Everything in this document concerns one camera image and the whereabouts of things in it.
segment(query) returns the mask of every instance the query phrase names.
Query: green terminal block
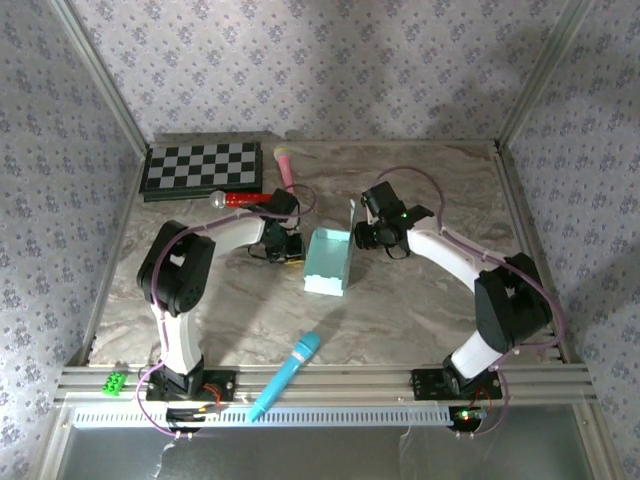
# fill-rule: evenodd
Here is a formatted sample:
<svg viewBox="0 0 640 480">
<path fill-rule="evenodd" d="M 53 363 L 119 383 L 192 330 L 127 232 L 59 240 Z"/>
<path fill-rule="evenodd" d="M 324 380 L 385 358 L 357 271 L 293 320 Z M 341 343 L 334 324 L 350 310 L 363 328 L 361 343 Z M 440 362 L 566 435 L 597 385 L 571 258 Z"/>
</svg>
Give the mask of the green terminal block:
<svg viewBox="0 0 640 480">
<path fill-rule="evenodd" d="M 126 380 L 127 376 L 124 373 L 112 372 L 109 374 L 109 378 L 107 378 L 104 387 L 102 387 L 102 393 L 111 397 L 117 397 Z"/>
</svg>

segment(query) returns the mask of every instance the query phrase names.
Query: light blue box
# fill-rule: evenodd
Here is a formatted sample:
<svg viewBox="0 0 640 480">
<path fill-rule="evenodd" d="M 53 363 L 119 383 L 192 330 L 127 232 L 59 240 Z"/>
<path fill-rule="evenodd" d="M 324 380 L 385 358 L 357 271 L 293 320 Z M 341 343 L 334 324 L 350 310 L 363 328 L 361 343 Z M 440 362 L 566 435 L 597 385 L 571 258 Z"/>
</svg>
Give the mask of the light blue box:
<svg viewBox="0 0 640 480">
<path fill-rule="evenodd" d="M 353 257 L 353 229 L 356 204 L 351 202 L 351 228 L 348 232 L 318 227 L 311 235 L 304 264 L 304 289 L 307 292 L 342 297 L 349 283 Z"/>
</svg>

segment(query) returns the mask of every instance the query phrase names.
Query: blue microphone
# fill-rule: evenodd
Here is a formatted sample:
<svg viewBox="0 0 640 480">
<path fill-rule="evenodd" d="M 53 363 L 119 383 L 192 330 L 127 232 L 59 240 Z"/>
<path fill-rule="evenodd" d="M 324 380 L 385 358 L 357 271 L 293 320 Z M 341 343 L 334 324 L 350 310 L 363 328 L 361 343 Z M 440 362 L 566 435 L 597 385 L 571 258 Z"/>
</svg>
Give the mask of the blue microphone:
<svg viewBox="0 0 640 480">
<path fill-rule="evenodd" d="M 273 376 L 249 410 L 249 421 L 255 422 L 260 415 L 271 408 L 280 393 L 287 387 L 291 379 L 304 362 L 309 360 L 320 346 L 320 337 L 313 332 L 305 333 L 293 348 L 293 352 Z"/>
</svg>

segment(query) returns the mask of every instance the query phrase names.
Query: chessboard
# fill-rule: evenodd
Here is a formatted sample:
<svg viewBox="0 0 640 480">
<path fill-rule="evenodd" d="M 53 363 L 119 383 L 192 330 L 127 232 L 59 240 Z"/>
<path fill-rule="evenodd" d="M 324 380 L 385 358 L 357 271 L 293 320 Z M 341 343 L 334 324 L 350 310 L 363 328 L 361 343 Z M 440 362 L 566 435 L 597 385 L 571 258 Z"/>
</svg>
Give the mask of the chessboard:
<svg viewBox="0 0 640 480">
<path fill-rule="evenodd" d="M 206 198 L 214 190 L 262 192 L 260 143 L 149 147 L 140 184 L 145 202 Z"/>
</svg>

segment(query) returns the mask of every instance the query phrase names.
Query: floral wallpaper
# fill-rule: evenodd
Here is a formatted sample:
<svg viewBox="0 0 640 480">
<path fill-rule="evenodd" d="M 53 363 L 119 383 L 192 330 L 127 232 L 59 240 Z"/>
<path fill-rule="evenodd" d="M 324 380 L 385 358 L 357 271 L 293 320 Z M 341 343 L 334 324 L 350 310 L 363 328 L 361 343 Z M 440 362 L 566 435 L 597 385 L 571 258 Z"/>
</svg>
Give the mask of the floral wallpaper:
<svg viewBox="0 0 640 480">
<path fill-rule="evenodd" d="M 495 138 L 565 0 L 73 0 L 148 141 Z"/>
<path fill-rule="evenodd" d="M 40 446 L 137 165 L 47 4 L 0 5 L 0 478 Z"/>
<path fill-rule="evenodd" d="M 640 5 L 596 1 L 511 150 L 579 354 L 640 478 Z"/>
</svg>

